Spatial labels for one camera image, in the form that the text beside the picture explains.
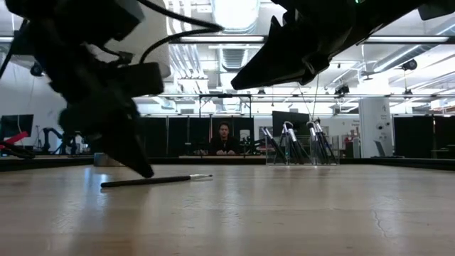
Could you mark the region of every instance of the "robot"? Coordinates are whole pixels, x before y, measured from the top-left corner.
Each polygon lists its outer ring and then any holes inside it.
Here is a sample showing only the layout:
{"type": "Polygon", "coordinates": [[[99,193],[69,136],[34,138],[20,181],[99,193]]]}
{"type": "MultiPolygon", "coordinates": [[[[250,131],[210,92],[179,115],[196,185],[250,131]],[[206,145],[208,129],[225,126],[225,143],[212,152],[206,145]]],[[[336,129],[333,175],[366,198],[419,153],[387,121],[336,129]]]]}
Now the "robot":
{"type": "MultiPolygon", "coordinates": [[[[411,10],[420,7],[427,10],[421,11],[422,16],[433,18],[455,9],[451,0],[273,2],[287,10],[284,25],[276,17],[272,19],[264,47],[232,81],[236,90],[291,81],[308,83],[328,67],[333,56],[411,10]],[[435,12],[432,6],[443,8],[435,12]]],[[[63,130],[81,133],[113,159],[144,178],[152,177],[154,172],[137,136],[139,113],[132,98],[158,95],[163,83],[158,63],[144,60],[153,49],[175,38],[223,28],[179,16],[147,0],[6,0],[6,6],[24,18],[11,49],[16,41],[28,42],[37,64],[51,79],[50,86],[68,103],[59,119],[63,130]],[[133,57],[128,53],[118,53],[118,60],[109,63],[96,59],[89,46],[103,49],[112,39],[122,41],[144,20],[139,3],[205,28],[159,41],[146,49],[139,64],[130,65],[133,57]]]]}

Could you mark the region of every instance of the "computer monitor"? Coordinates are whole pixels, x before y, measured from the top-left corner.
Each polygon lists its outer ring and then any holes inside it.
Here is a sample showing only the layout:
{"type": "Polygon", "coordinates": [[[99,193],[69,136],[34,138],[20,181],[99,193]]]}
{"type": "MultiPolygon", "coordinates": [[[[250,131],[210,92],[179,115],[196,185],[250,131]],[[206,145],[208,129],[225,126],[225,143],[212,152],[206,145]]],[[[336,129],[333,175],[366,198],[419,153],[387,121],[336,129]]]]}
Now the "computer monitor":
{"type": "Polygon", "coordinates": [[[31,136],[33,129],[32,114],[4,115],[0,119],[0,137],[9,138],[21,132],[27,132],[31,136]]]}
{"type": "Polygon", "coordinates": [[[310,135],[310,131],[306,128],[306,123],[310,120],[309,114],[272,111],[273,136],[279,137],[282,134],[283,123],[291,122],[294,125],[294,133],[297,136],[310,135]]]}

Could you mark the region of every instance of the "table surface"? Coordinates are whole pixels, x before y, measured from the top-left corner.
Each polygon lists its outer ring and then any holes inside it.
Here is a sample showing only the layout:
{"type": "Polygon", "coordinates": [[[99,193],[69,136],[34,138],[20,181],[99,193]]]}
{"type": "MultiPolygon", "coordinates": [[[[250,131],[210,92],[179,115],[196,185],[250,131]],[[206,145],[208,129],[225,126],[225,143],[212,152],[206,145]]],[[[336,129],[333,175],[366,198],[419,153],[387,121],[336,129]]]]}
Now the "table surface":
{"type": "Polygon", "coordinates": [[[455,255],[455,173],[155,166],[212,180],[100,190],[124,167],[0,173],[0,255],[455,255]]]}

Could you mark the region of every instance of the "dark shirt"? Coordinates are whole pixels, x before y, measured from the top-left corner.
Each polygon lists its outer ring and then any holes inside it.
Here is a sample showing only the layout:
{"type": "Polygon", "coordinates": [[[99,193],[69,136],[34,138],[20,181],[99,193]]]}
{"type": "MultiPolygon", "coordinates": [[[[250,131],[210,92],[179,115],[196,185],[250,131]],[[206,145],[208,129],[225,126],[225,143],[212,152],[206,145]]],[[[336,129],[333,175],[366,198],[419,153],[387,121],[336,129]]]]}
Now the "dark shirt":
{"type": "Polygon", "coordinates": [[[229,151],[234,151],[238,154],[240,150],[240,142],[234,137],[228,137],[227,141],[222,141],[220,137],[213,137],[210,141],[210,154],[216,154],[217,151],[224,151],[226,154],[229,151]]]}

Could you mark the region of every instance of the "man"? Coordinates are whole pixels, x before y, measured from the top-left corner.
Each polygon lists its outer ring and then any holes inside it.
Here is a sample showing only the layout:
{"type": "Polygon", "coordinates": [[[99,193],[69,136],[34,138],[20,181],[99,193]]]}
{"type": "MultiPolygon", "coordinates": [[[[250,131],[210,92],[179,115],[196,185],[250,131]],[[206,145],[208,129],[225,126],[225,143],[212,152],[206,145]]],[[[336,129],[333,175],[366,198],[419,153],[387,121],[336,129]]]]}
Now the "man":
{"type": "Polygon", "coordinates": [[[219,137],[213,137],[210,141],[210,154],[222,155],[235,155],[240,148],[238,139],[229,136],[229,124],[222,122],[218,126],[219,137]]]}

